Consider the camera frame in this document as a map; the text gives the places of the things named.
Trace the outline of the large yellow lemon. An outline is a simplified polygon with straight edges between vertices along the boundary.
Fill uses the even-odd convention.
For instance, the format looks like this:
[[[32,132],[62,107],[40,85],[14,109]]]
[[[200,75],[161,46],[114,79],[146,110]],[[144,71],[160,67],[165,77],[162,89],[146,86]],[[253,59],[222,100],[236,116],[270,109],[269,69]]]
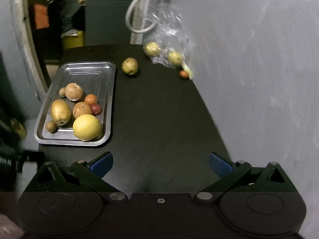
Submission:
[[[99,135],[102,126],[95,116],[83,114],[74,121],[72,128],[76,138],[81,141],[90,141]]]

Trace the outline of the small red tomato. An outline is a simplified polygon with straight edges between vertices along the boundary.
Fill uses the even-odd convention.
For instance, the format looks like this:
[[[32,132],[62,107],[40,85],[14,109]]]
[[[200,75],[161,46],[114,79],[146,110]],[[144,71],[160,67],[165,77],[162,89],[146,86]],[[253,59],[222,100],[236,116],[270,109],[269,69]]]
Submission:
[[[92,111],[93,114],[97,115],[97,114],[101,113],[102,108],[98,104],[92,104],[91,105],[91,111]]]

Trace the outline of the brown striped fruit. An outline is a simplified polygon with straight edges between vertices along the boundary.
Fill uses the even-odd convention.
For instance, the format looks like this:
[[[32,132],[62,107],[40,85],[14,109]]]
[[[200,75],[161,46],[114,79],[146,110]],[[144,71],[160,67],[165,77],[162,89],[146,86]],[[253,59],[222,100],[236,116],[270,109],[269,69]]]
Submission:
[[[77,119],[84,114],[92,114],[91,107],[85,102],[77,103],[73,108],[73,116]]]
[[[70,83],[65,87],[65,96],[70,101],[78,101],[82,95],[83,89],[77,83]]]

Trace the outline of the orange tangerine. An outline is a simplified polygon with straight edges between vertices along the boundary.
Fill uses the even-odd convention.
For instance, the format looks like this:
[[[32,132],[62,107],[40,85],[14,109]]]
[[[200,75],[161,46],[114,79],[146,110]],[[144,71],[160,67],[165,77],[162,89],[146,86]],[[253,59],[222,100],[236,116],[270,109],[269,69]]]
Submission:
[[[92,105],[97,104],[97,96],[94,94],[88,94],[85,97],[84,102],[91,107]]]

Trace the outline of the small orange tomato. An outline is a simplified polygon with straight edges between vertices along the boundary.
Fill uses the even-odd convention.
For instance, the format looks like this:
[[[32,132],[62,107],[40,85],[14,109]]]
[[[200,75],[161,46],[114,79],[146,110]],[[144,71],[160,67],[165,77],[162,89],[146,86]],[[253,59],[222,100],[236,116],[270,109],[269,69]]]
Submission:
[[[185,70],[180,70],[179,75],[180,75],[180,77],[182,77],[184,79],[188,79],[188,77],[189,77],[189,74]]]

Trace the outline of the green leek stalk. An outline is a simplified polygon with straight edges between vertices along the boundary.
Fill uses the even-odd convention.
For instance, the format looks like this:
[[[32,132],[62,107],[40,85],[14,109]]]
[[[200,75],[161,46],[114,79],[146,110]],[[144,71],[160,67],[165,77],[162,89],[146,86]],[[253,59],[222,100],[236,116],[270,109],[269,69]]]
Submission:
[[[193,80],[194,74],[192,72],[192,70],[189,68],[189,66],[187,66],[187,64],[185,62],[182,63],[182,68],[183,70],[187,71],[187,73],[189,74],[189,79]]]

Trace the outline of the right bagged pear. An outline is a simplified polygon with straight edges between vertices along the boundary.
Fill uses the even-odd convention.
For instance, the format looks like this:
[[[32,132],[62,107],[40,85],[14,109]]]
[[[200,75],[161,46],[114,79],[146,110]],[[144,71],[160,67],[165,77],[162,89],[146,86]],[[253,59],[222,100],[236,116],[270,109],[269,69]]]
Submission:
[[[181,66],[184,61],[184,57],[176,51],[170,51],[168,53],[167,61],[172,66]]]

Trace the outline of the bagged pear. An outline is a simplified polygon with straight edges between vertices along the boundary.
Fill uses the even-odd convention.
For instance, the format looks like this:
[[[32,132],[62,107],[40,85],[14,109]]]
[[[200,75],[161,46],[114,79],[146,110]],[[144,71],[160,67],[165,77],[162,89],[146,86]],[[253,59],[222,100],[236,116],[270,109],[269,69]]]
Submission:
[[[181,66],[184,61],[184,57],[176,51],[170,51],[168,53],[167,61],[172,66]]]
[[[148,57],[157,57],[161,53],[160,45],[157,42],[149,42],[143,47],[144,53]]]

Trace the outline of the yellow jerry can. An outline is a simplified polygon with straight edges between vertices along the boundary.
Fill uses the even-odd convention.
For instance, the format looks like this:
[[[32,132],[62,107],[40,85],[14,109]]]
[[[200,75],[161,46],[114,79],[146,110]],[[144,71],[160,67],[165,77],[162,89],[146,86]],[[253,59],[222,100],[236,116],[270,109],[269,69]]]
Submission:
[[[85,46],[84,32],[77,31],[62,37],[63,49],[79,48]]]

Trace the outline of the left bagged pear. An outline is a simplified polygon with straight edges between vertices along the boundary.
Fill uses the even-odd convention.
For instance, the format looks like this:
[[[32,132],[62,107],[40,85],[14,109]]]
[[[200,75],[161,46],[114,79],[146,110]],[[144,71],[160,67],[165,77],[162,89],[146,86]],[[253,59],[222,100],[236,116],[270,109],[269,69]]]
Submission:
[[[149,42],[143,47],[144,53],[148,57],[157,57],[161,53],[160,45],[157,42]]]

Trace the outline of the dark grey cabinet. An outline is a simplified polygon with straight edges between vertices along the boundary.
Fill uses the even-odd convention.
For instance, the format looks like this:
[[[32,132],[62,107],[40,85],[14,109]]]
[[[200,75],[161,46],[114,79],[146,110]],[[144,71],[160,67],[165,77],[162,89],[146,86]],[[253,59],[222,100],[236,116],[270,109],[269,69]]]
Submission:
[[[125,14],[132,0],[87,0],[85,42],[87,46],[129,43],[131,32]]]

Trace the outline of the clear plastic bag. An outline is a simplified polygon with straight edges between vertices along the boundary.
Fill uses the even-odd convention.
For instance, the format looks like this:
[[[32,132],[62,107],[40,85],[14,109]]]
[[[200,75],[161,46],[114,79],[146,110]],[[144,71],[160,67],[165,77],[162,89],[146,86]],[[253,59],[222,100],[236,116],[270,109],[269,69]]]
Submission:
[[[160,3],[153,8],[147,20],[155,24],[154,29],[143,40],[143,47],[149,42],[157,42],[161,53],[157,57],[149,57],[154,64],[162,64],[169,68],[180,68],[168,63],[167,57],[170,51],[176,51],[183,55],[184,61],[189,54],[190,40],[182,22],[182,15],[177,7],[169,3]]]

